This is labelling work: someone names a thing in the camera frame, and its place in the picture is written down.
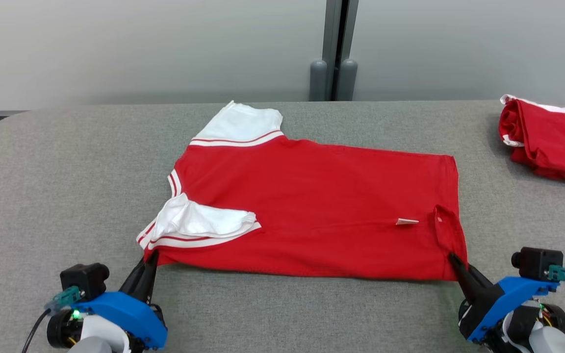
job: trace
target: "gray fabric surface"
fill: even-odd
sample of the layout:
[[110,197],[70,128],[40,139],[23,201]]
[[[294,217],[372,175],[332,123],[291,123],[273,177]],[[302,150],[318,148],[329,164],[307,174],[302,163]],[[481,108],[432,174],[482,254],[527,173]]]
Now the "gray fabric surface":
[[[170,195],[166,175],[224,105],[72,107],[0,122],[0,353],[17,352],[76,263],[107,264],[116,290],[142,251],[137,233]],[[498,101],[258,103],[290,138],[452,154],[469,260],[517,275],[522,246],[565,252],[565,183],[509,161]],[[408,283],[159,269],[166,351],[474,352],[457,328],[455,283]],[[565,285],[548,302],[565,309]],[[46,322],[30,352],[46,353]]]

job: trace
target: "black cable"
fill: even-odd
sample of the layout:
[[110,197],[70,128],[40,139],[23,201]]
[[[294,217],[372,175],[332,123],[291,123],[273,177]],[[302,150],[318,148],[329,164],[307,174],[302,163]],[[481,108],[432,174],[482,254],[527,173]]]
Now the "black cable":
[[41,321],[43,321],[45,316],[47,316],[47,314],[49,314],[50,311],[51,309],[47,309],[43,311],[40,317],[38,317],[38,320],[36,320],[34,327],[32,327],[32,331],[30,331],[29,335],[27,335],[27,339],[25,340],[25,345],[23,346],[23,350],[21,351],[21,353],[27,353],[27,349],[29,348],[29,343],[32,342],[32,338],[34,337],[34,333],[36,333],[36,329],[38,329],[38,326],[41,324]]

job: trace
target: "red shirt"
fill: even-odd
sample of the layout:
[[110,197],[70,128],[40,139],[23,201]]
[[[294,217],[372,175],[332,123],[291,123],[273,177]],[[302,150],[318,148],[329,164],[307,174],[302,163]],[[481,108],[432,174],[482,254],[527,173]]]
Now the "red shirt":
[[455,280],[467,261],[451,156],[321,145],[229,103],[191,140],[139,234],[159,264],[314,277]]
[[565,179],[565,107],[544,105],[505,94],[498,132],[513,147],[511,160],[535,174]]

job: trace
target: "white wall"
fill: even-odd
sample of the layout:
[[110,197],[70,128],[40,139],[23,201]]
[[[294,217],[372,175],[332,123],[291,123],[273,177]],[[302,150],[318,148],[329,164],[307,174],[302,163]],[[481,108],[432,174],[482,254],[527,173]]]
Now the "white wall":
[[0,0],[0,110],[306,101],[325,0]]
[[565,103],[565,1],[359,0],[354,99]]

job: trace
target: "red stripe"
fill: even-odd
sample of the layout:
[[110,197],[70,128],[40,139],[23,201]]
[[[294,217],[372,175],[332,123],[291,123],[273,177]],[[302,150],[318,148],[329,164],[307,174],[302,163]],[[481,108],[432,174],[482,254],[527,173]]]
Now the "red stripe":
[[163,238],[176,239],[176,240],[180,240],[180,241],[201,241],[201,240],[204,240],[204,239],[211,239],[210,237],[202,237],[202,238],[199,238],[199,239],[182,239],[182,238],[178,238],[178,237],[172,237],[172,236],[169,236],[169,235],[163,235],[162,237],[160,237],[158,239],[150,241],[150,243],[154,244],[154,243],[156,243],[157,241],[159,241]]
[[150,228],[145,232],[145,235],[150,234],[150,231],[152,230],[152,228],[154,228],[155,225],[156,225],[156,222],[152,223],[152,225],[150,226]]
[[169,174],[169,177],[171,178],[171,183],[173,183],[173,196],[175,197],[178,195],[178,188],[176,186],[176,181],[173,179],[173,175]]
[[221,141],[221,142],[234,142],[234,143],[249,143],[249,142],[254,142],[258,139],[262,139],[267,135],[271,135],[274,132],[280,132],[280,130],[274,130],[274,131],[270,131],[267,134],[264,134],[263,136],[256,138],[256,139],[251,139],[250,141],[233,141],[231,139],[197,139],[197,138],[193,138],[191,139],[191,141],[204,141],[204,142],[215,142],[215,141]]

